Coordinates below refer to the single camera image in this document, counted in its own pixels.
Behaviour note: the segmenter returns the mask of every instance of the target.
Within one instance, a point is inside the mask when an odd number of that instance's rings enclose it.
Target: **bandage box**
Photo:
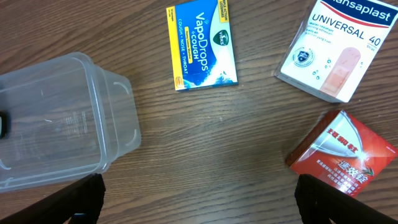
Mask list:
[[[311,174],[352,197],[397,156],[397,149],[345,111],[331,111],[287,158],[298,174]]]
[[[176,90],[237,85],[227,0],[167,8]]]
[[[275,75],[331,103],[349,102],[397,13],[377,0],[314,0]]]

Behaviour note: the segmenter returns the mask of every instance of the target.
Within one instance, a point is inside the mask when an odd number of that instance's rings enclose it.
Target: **box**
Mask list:
[[[236,85],[227,0],[167,8],[176,90]]]
[[[298,174],[311,174],[355,197],[397,156],[397,149],[345,111],[332,111],[287,158]]]
[[[141,143],[130,81],[72,53],[0,76],[0,193],[103,173]]]
[[[314,0],[277,78],[331,103],[347,103],[396,23],[377,0]]]

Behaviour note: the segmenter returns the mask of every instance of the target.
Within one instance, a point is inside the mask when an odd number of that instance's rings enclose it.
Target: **transparent container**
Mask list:
[[[0,76],[0,192],[103,173],[137,149],[131,84],[72,53]]]

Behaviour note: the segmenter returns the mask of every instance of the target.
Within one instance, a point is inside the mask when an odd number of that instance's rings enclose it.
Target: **yellow stripe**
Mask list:
[[[193,63],[192,48],[191,48],[191,35],[189,33],[189,27],[185,27],[185,40],[187,41],[188,63]]]
[[[229,22],[228,0],[218,0],[220,22]]]
[[[167,22],[169,24],[170,48],[172,50],[175,89],[183,90],[185,88],[182,77],[180,46],[178,44],[177,18],[175,17],[175,6],[168,7],[166,11]]]

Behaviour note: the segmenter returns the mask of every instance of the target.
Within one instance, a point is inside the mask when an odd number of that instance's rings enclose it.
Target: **wood grain surface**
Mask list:
[[[131,81],[142,144],[104,174],[99,223],[301,223],[284,157],[328,110],[398,146],[397,26],[333,105],[272,74],[310,0],[229,0],[239,85],[177,93],[165,8],[181,2],[0,0],[0,73],[80,51]],[[0,194],[0,218],[68,184]],[[358,200],[398,218],[398,161]]]

